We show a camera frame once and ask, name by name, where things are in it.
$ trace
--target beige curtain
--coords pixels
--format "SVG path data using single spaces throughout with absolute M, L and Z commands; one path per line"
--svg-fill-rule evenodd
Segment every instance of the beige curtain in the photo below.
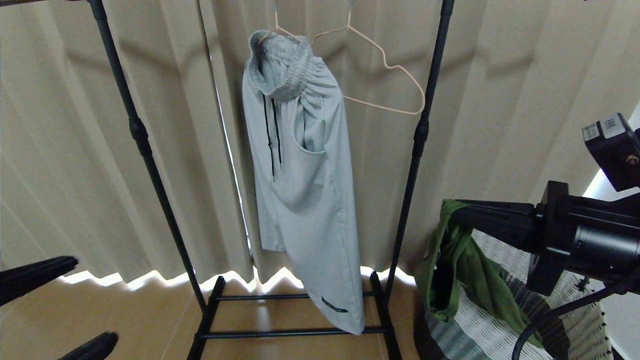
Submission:
M 274 3 L 106 0 L 201 281 L 231 269 L 252 276 L 230 155 L 261 278 L 287 264 L 285 255 L 260 249 L 240 96 L 248 36 L 273 27 Z M 280 1 L 280 22 L 313 36 L 345 25 L 348 3 Z M 425 86 L 439 16 L 439 1 L 356 0 L 352 25 Z M 0 21 L 5 264 L 73 254 L 96 276 L 180 274 L 88 4 L 13 6 Z M 385 70 L 380 53 L 354 34 L 328 35 L 314 51 L 346 95 L 418 108 L 410 80 Z M 410 271 L 422 257 L 444 197 L 533 202 L 549 179 L 582 193 L 597 167 L 580 128 L 615 111 L 630 116 L 640 94 L 639 54 L 636 0 L 458 1 L 401 267 Z M 418 116 L 349 101 L 346 109 L 362 264 L 383 270 Z
M 200 0 L 253 255 L 263 277 L 285 259 L 260 250 L 241 102 L 247 39 L 274 25 L 274 1 Z M 353 3 L 352 25 L 425 86 L 440 1 Z M 346 24 L 349 1 L 280 1 L 280 25 L 312 37 Z M 538 201 L 549 179 L 581 194 L 597 166 L 581 127 L 640 95 L 640 3 L 458 1 L 407 225 L 401 267 L 420 259 L 445 197 Z M 414 111 L 420 96 L 352 33 L 314 45 L 346 95 Z M 388 267 L 418 116 L 346 101 L 362 264 Z
M 198 279 L 253 270 L 194 1 L 105 1 Z M 2 260 L 184 273 L 87 2 L 0 10 Z

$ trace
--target drawstring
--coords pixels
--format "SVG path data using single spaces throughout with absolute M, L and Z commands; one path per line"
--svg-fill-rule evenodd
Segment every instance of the drawstring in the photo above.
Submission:
M 269 136 L 269 120 L 267 119 L 267 100 L 264 97 L 264 94 L 262 94 L 262 105 L 264 105 L 264 124 L 267 126 L 267 140 L 268 143 L 267 145 L 269 146 L 269 153 L 270 153 L 270 158 L 271 158 L 271 178 L 275 178 L 276 173 L 275 170 L 273 169 L 273 148 L 271 148 L 271 137 Z
M 278 131 L 278 118 L 276 117 L 276 103 L 271 99 L 271 108 L 273 109 L 273 122 L 276 123 L 276 138 L 278 139 L 278 160 L 280 160 L 280 170 L 282 170 L 282 155 L 280 154 L 280 132 Z
M 262 94 L 262 105 L 264 107 L 264 124 L 267 127 L 267 139 L 269 146 L 269 153 L 271 155 L 271 177 L 275 179 L 275 169 L 273 167 L 273 144 L 271 143 L 271 136 L 269 135 L 269 119 L 267 117 L 267 100 L 264 94 Z M 271 108 L 273 108 L 273 122 L 276 124 L 276 138 L 278 139 L 278 160 L 280 162 L 280 170 L 282 170 L 282 153 L 280 152 L 280 130 L 278 129 L 278 117 L 276 116 L 276 103 L 271 99 Z

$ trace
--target white label sticker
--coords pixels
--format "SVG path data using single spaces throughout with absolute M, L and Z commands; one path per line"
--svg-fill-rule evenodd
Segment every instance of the white label sticker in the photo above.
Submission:
M 620 121 L 617 115 L 605 121 L 601 120 L 599 123 L 602 128 L 602 134 L 607 139 L 625 132 L 625 126 L 622 125 L 622 121 Z
M 596 123 L 596 124 L 591 124 L 587 127 L 583 127 L 582 136 L 584 137 L 584 141 L 586 142 L 600 136 L 600 130 L 598 130 L 598 124 Z

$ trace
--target woven basket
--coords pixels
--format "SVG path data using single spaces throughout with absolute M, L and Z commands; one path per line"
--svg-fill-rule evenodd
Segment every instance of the woven basket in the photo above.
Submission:
M 473 237 L 484 254 L 508 272 L 505 278 L 514 298 L 529 318 L 591 293 L 580 291 L 579 278 L 565 272 L 551 296 L 544 297 L 525 287 L 529 254 L 480 231 Z M 415 341 L 423 359 L 511 359 L 518 334 L 475 305 L 460 291 L 460 304 L 454 320 L 440 322 L 429 311 L 416 323 Z M 545 349 L 526 344 L 521 359 L 613 359 L 606 333 L 605 314 L 600 303 L 582 307 L 540 329 Z

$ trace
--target green garment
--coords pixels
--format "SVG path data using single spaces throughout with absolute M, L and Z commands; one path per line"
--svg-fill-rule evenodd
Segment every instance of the green garment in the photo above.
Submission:
M 502 267 L 483 254 L 471 238 L 472 227 L 450 221 L 451 214 L 465 206 L 451 199 L 442 202 L 440 223 L 429 242 L 427 257 L 415 269 L 418 290 L 424 295 L 426 308 L 446 322 L 458 312 L 459 281 L 473 302 L 520 334 L 530 321 L 502 279 Z M 542 347 L 541 339 L 536 332 L 529 342 Z

